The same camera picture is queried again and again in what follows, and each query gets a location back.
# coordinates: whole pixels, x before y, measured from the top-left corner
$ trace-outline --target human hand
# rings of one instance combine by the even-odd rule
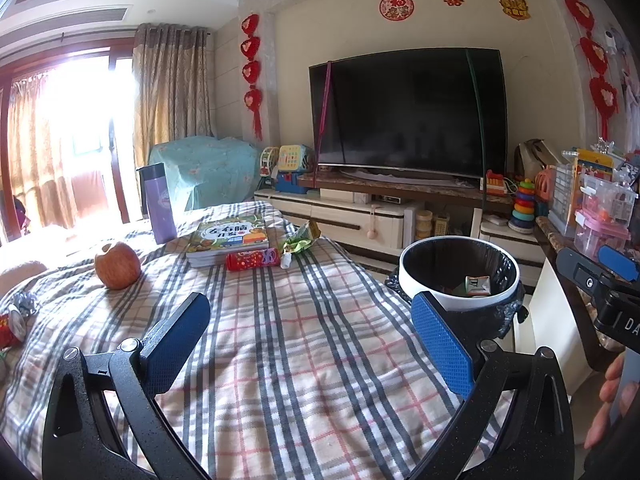
[[[620,387],[620,377],[622,376],[622,368],[625,365],[624,353],[616,357],[605,373],[605,383],[600,389],[600,400],[604,403],[600,408],[600,411],[593,418],[593,423],[587,433],[587,438],[584,441],[584,449],[591,449],[599,441],[601,441],[609,428],[609,413],[611,411],[611,405],[616,400],[616,394]],[[628,412],[631,403],[636,397],[638,392],[638,383],[629,383],[622,390],[620,397],[620,413],[624,416]]]

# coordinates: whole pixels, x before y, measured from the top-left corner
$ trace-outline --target toy cash register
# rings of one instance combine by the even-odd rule
[[[308,147],[303,144],[289,144],[280,147],[278,171],[309,173],[313,167],[313,152]]]
[[[298,176],[313,170],[313,152],[303,144],[290,144],[280,148],[276,190],[305,194],[308,187],[298,185]]]

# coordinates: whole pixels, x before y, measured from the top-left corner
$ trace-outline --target apple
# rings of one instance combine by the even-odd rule
[[[95,273],[107,288],[120,290],[134,283],[142,272],[140,259],[124,242],[106,244],[94,258]]]

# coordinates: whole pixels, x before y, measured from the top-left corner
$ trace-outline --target television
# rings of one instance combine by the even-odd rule
[[[319,165],[481,177],[470,64],[484,119],[486,167],[504,173],[504,76],[500,51],[487,48],[399,50],[332,62]],[[325,78],[326,64],[309,68],[316,148]]]

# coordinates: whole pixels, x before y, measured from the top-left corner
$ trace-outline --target trash bag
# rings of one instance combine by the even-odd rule
[[[515,265],[506,254],[472,238],[415,244],[404,255],[404,268],[414,280],[443,294],[450,294],[467,276],[489,276],[492,296],[516,280]]]
[[[398,272],[400,267],[388,275],[385,285],[392,291],[398,293],[400,297],[407,303],[411,304],[411,298],[404,293],[400,286]],[[478,341],[482,339],[504,338],[509,332],[513,317],[518,316],[518,322],[524,323],[529,317],[529,311],[524,307],[522,301],[524,299],[524,286],[518,284],[516,292],[507,300],[491,306],[476,308],[474,310],[465,310],[464,312],[450,312],[451,316],[463,316],[465,326],[468,332]]]

